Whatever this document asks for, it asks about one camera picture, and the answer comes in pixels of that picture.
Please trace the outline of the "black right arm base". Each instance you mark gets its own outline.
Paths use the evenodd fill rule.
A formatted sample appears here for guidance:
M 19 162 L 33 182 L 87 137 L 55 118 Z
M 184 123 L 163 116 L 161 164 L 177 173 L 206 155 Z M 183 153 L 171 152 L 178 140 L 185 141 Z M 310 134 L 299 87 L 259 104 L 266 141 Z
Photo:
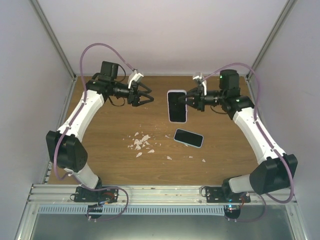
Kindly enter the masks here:
M 244 192 L 225 193 L 221 186 L 202 186 L 199 190 L 202 197 L 206 198 L 207 203 L 250 203 L 251 197 Z

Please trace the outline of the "grey left corner post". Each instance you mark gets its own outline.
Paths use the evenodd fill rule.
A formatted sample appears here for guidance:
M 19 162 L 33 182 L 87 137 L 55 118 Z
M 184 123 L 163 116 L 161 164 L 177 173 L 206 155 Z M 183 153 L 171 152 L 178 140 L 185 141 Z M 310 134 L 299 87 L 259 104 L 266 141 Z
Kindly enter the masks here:
M 76 80 L 77 75 L 75 74 L 70 62 L 67 59 L 67 56 L 59 43 L 59 40 L 54 33 L 51 24 L 49 23 L 49 20 L 47 19 L 40 3 L 38 0 L 29 0 L 29 3 L 31 4 L 33 10 L 35 11 L 35 14 L 37 15 L 38 19 L 40 20 L 42 26 L 44 27 L 45 32 L 47 33 L 53 47 L 55 48 L 57 54 L 59 55 L 59 58 L 61 59 L 65 69 L 67 70 L 68 74 L 70 75 L 71 79 L 73 81 Z

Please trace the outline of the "phone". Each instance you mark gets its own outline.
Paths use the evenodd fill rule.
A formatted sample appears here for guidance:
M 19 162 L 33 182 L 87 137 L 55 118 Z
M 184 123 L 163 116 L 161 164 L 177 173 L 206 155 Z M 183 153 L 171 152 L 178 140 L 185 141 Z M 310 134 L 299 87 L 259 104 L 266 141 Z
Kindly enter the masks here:
M 167 92 L 168 119 L 171 123 L 187 122 L 186 94 L 187 92 L 182 89 L 171 89 Z
M 173 139 L 176 142 L 186 144 L 195 148 L 201 148 L 204 141 L 204 137 L 202 135 L 180 128 L 176 129 Z

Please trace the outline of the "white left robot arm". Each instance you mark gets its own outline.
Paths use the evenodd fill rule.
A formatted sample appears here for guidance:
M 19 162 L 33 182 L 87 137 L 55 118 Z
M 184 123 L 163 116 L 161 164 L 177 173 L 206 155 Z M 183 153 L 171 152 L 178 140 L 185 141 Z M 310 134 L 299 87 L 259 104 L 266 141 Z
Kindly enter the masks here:
M 57 179 L 63 180 L 58 169 L 63 169 L 66 177 L 74 177 L 78 183 L 87 188 L 86 197 L 98 202 L 103 197 L 100 178 L 88 164 L 88 153 L 82 141 L 94 115 L 110 97 L 127 100 L 129 105 L 139 107 L 151 103 L 151 89 L 141 80 L 144 75 L 138 70 L 128 77 L 128 82 L 117 80 L 119 64 L 103 61 L 100 72 L 91 80 L 84 82 L 82 96 L 65 123 L 56 131 L 49 131 L 46 144 L 52 168 Z

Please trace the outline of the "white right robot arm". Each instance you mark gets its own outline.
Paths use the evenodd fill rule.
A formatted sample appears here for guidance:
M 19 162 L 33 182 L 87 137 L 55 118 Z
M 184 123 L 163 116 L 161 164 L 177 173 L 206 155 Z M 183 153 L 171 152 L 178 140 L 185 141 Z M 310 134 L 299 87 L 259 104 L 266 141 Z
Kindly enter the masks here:
M 224 69 L 219 73 L 219 89 L 208 90 L 202 73 L 195 73 L 197 86 L 179 101 L 203 112 L 206 106 L 221 106 L 222 110 L 240 128 L 249 142 L 258 166 L 248 175 L 225 179 L 221 196 L 228 203 L 240 194 L 255 192 L 267 196 L 271 192 L 289 188 L 289 199 L 294 196 L 293 178 L 298 165 L 294 154 L 287 154 L 271 137 L 258 117 L 257 108 L 249 96 L 241 95 L 240 76 L 236 70 Z

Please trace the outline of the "aluminium mounting rail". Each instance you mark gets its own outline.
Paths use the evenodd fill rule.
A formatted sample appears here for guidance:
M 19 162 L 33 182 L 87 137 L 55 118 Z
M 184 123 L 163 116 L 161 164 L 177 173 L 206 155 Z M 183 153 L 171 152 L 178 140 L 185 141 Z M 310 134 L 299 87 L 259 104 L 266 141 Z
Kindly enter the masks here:
M 70 195 L 77 184 L 35 184 L 27 202 L 30 204 L 71 204 Z M 200 185 L 120 185 L 129 196 L 130 205 L 207 205 Z

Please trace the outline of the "phone in blue case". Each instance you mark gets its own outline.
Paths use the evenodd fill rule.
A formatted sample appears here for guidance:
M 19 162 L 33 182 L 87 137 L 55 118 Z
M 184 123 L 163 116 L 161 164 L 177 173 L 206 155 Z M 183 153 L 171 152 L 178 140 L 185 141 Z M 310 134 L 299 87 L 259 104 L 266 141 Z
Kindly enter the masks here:
M 186 144 L 195 148 L 201 148 L 204 141 L 204 137 L 202 135 L 180 128 L 176 129 L 173 139 L 176 142 Z

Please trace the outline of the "grey aluminium corner post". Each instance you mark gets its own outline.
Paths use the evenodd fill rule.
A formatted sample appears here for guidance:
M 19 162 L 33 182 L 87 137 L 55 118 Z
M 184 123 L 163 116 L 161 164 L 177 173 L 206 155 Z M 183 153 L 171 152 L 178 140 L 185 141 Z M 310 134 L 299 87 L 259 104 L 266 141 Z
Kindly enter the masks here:
M 271 28 L 266 40 L 264 41 L 260 51 L 258 52 L 251 68 L 256 70 L 261 63 L 264 55 L 266 54 L 267 50 L 273 43 L 274 39 L 276 38 L 278 32 L 280 31 L 281 27 L 283 26 L 284 22 L 288 18 L 289 14 L 291 13 L 292 9 L 294 8 L 297 0 L 287 0 L 282 8 L 279 16 L 277 17 L 273 27 Z

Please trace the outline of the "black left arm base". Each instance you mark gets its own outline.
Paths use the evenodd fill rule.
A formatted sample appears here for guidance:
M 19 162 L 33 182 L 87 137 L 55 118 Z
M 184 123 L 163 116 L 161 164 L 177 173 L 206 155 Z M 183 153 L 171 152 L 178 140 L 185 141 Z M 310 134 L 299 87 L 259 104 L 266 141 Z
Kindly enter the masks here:
M 118 201 L 118 189 L 106 189 L 92 191 L 78 186 L 75 193 L 70 195 L 70 199 L 76 203 L 115 203 Z

